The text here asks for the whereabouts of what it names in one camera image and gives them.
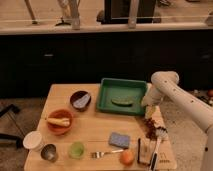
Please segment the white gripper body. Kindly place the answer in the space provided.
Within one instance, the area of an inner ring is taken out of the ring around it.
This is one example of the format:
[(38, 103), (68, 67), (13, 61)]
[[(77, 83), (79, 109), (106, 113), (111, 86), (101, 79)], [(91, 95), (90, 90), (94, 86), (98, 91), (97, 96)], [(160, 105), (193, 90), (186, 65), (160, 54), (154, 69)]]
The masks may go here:
[(160, 92), (154, 85), (152, 85), (145, 96), (142, 98), (141, 105), (145, 106), (157, 106), (161, 103), (164, 94)]

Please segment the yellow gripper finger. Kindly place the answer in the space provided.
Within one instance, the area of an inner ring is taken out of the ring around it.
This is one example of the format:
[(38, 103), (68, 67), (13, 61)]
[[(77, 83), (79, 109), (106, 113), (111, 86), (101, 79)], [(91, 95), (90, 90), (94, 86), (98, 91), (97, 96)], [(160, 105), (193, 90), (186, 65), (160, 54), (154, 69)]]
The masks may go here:
[(151, 118), (153, 114), (153, 107), (152, 106), (147, 106), (146, 107), (146, 112), (145, 112), (145, 119)]
[(156, 106), (151, 107), (151, 116), (156, 112), (156, 109), (157, 109)]

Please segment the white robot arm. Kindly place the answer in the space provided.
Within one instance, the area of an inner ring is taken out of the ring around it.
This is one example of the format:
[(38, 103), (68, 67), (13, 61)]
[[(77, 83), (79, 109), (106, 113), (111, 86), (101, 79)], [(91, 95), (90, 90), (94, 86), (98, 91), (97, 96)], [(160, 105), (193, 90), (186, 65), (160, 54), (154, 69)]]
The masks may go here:
[(207, 141), (200, 171), (213, 171), (213, 108), (178, 86), (174, 71), (158, 71), (151, 76), (151, 88), (142, 98), (142, 106), (156, 106), (168, 96), (206, 133)]

